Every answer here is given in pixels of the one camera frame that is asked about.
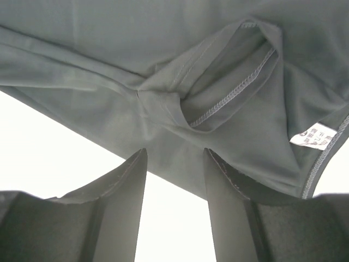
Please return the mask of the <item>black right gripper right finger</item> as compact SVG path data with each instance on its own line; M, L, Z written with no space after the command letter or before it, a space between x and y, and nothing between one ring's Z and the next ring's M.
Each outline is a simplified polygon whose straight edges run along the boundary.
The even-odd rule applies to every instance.
M217 261L348 261L348 195L296 198L203 155Z

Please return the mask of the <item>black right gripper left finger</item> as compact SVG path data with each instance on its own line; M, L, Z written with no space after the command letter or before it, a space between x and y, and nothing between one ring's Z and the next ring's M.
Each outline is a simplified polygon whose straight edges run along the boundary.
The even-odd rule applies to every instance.
M1 192L1 261L134 261L147 175L141 149L60 198Z

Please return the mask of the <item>grey t shirt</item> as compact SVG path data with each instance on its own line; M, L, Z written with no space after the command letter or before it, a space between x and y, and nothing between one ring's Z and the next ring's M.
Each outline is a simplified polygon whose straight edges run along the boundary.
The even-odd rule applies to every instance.
M205 148L309 198L348 139L348 1L1 1L1 91L202 198Z

